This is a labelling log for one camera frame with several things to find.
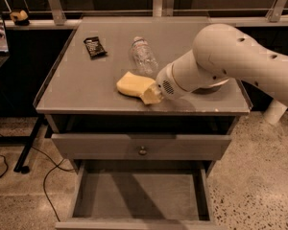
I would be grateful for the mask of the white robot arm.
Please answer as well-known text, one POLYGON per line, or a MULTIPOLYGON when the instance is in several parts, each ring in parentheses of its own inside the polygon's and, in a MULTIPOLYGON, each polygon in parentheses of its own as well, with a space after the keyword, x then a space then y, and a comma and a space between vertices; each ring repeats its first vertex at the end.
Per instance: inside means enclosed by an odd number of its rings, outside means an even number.
POLYGON ((166 65, 141 99, 144 104, 175 100, 229 78, 247 82, 288 107, 288 56, 227 24, 201 29, 192 49, 166 65))

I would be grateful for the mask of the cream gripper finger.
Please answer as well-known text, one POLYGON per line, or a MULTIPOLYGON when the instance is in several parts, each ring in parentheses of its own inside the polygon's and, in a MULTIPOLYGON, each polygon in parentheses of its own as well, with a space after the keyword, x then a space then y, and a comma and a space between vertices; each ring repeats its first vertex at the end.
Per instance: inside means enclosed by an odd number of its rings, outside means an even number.
POLYGON ((148 86, 140 95, 140 99, 144 104, 158 104, 162 101, 162 93, 156 83, 148 86))

